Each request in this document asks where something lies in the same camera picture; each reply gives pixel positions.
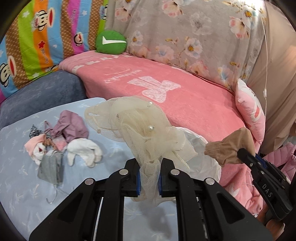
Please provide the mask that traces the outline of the tan knit sock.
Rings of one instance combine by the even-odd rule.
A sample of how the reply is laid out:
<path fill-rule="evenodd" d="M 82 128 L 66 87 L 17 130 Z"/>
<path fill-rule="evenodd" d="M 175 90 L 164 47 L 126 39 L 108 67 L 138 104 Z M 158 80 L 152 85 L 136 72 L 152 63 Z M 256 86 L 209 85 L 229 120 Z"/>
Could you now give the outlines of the tan knit sock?
<path fill-rule="evenodd" d="M 246 149 L 248 153 L 255 156 L 255 145 L 249 129 L 240 128 L 221 141 L 208 142 L 204 154 L 215 159 L 221 167 L 226 164 L 241 164 L 237 157 L 240 149 Z"/>

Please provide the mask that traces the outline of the grey face mask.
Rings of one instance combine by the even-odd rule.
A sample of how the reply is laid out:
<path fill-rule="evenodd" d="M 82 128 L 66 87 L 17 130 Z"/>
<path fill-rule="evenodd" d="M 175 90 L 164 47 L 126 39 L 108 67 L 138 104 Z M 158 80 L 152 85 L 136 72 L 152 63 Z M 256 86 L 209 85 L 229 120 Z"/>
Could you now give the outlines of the grey face mask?
<path fill-rule="evenodd" d="M 38 178 L 54 185 L 62 183 L 63 153 L 51 150 L 45 154 L 38 169 Z"/>

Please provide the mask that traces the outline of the white fluffy glove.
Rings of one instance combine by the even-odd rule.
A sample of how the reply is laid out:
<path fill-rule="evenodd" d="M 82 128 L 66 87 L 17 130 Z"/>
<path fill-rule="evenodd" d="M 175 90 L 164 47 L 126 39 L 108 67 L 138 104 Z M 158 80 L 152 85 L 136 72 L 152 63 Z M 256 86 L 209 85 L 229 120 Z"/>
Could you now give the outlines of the white fluffy glove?
<path fill-rule="evenodd" d="M 75 156 L 78 155 L 89 168 L 102 160 L 102 150 L 93 141 L 87 138 L 76 138 L 67 145 L 68 165 L 74 165 Z"/>

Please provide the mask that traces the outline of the brown satin scrunchie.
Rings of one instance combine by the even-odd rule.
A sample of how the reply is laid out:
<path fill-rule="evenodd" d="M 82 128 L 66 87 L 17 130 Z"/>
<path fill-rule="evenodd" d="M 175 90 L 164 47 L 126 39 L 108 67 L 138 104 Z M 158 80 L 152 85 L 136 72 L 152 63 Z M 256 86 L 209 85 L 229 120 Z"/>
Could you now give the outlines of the brown satin scrunchie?
<path fill-rule="evenodd" d="M 53 150 L 56 150 L 56 146 L 55 144 L 53 143 L 53 140 L 51 137 L 49 137 L 48 135 L 45 135 L 45 139 L 43 140 L 42 144 L 45 146 L 45 147 L 51 147 Z"/>

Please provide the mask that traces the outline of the pink and white sock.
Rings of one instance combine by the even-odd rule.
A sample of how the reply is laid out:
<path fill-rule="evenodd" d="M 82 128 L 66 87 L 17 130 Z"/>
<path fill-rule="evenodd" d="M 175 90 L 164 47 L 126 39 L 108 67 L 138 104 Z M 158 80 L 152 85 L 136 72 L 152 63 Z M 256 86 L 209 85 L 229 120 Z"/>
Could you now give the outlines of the pink and white sock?
<path fill-rule="evenodd" d="M 45 134 L 41 134 L 37 137 L 31 138 L 24 145 L 30 158 L 34 161 L 37 166 L 40 166 L 43 156 L 48 152 L 42 142 L 45 139 Z"/>

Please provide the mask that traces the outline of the mauve drawstring pouch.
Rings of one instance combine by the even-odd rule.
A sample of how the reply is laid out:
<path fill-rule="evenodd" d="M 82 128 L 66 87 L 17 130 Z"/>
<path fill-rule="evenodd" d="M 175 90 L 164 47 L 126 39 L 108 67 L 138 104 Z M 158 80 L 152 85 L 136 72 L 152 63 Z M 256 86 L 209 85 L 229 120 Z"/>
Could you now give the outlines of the mauve drawstring pouch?
<path fill-rule="evenodd" d="M 48 121 L 44 122 L 45 133 L 49 133 L 52 138 L 63 136 L 67 143 L 76 138 L 88 138 L 89 131 L 81 116 L 69 110 L 60 113 L 58 122 L 52 126 Z"/>

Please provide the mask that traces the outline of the black white patterned scrunchie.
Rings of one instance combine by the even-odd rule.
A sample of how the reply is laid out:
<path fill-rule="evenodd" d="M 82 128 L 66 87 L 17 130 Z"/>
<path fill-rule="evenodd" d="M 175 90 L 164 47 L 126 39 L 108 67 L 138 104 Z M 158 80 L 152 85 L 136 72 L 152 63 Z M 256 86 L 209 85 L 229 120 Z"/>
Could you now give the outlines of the black white patterned scrunchie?
<path fill-rule="evenodd" d="M 35 125 L 32 125 L 32 127 L 30 129 L 29 137 L 30 138 L 37 137 L 43 133 L 44 132 L 42 130 L 39 130 Z"/>

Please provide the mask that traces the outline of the cream tulle pearl veil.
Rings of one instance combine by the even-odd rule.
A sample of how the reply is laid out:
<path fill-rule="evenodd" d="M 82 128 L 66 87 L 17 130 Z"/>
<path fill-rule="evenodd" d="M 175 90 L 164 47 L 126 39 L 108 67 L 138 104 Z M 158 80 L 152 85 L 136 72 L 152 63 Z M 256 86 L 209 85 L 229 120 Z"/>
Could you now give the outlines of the cream tulle pearl veil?
<path fill-rule="evenodd" d="M 158 191 L 162 160 L 170 159 L 176 168 L 189 173 L 187 162 L 197 156 L 184 132 L 172 126 L 163 110 L 146 98 L 112 98 L 86 108 L 84 117 L 106 138 L 125 142 L 136 158 L 142 190 L 134 201 L 149 206 L 167 201 Z"/>

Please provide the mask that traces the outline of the pink quilted jacket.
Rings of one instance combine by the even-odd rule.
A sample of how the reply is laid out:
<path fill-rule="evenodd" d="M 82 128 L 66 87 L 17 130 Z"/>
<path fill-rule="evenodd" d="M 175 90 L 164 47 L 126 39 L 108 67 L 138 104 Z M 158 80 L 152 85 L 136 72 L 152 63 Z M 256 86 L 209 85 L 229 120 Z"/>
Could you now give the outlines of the pink quilted jacket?
<path fill-rule="evenodd" d="M 290 180 L 295 175 L 295 145 L 288 142 L 283 147 L 269 153 L 264 157 L 266 161 L 273 163 L 277 168 L 282 166 L 281 172 Z"/>

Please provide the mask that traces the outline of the pink white cushion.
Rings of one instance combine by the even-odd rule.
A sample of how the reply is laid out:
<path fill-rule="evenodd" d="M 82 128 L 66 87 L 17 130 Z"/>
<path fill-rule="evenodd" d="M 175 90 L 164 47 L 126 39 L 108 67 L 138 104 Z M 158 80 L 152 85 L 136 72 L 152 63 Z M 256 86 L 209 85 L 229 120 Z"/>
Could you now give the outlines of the pink white cushion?
<path fill-rule="evenodd" d="M 235 103 L 255 141 L 261 145 L 265 136 L 265 114 L 255 93 L 241 79 L 237 80 Z"/>

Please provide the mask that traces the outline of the pink fleece blanket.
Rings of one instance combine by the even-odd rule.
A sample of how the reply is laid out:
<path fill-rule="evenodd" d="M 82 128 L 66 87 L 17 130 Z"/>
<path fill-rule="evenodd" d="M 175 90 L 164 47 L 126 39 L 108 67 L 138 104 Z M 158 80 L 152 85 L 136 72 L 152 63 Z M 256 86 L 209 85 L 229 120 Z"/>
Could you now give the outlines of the pink fleece blanket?
<path fill-rule="evenodd" d="M 129 54 L 88 51 L 63 60 L 59 69 L 78 76 L 89 98 L 146 98 L 163 110 L 172 126 L 187 128 L 207 142 L 249 129 L 236 107 L 235 93 L 177 67 Z M 241 163 L 221 168 L 219 183 L 250 213 L 260 212 L 261 195 L 242 184 L 251 179 L 247 167 Z"/>

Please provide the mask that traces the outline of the dark blue velvet pillow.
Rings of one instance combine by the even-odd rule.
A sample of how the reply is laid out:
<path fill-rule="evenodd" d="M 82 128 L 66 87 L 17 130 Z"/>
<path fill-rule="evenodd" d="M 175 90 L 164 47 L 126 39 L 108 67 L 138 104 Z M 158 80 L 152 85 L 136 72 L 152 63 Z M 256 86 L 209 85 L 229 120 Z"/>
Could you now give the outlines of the dark blue velvet pillow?
<path fill-rule="evenodd" d="M 59 70 L 45 75 L 12 94 L 1 104 L 1 128 L 32 114 L 86 99 L 82 80 Z"/>

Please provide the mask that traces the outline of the grey floral quilt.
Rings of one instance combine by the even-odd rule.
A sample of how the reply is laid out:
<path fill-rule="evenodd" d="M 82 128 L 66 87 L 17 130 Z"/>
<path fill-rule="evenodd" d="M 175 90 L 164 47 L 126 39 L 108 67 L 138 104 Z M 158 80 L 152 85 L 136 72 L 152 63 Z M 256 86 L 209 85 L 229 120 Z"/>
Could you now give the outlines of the grey floral quilt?
<path fill-rule="evenodd" d="M 129 54 L 181 68 L 233 89 L 247 81 L 266 24 L 264 1 L 109 1 L 105 27 Z"/>

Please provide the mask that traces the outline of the green plush cushion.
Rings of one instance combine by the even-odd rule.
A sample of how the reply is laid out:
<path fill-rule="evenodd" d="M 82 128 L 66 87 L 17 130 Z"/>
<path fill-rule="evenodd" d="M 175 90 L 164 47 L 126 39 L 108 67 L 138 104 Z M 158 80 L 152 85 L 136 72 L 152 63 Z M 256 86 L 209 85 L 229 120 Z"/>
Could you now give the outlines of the green plush cushion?
<path fill-rule="evenodd" d="M 119 55 L 126 50 L 126 38 L 113 30 L 106 30 L 98 34 L 95 41 L 96 52 Z"/>

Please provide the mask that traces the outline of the colourful monkey print pillow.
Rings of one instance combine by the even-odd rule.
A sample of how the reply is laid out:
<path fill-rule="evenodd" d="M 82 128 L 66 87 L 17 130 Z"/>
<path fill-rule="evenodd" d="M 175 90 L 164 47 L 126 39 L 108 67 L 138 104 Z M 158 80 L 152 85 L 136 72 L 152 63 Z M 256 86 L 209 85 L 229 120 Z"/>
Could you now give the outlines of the colourful monkey print pillow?
<path fill-rule="evenodd" d="M 59 63 L 95 50 L 107 1 L 30 1 L 1 41 L 1 101 L 56 71 Z"/>

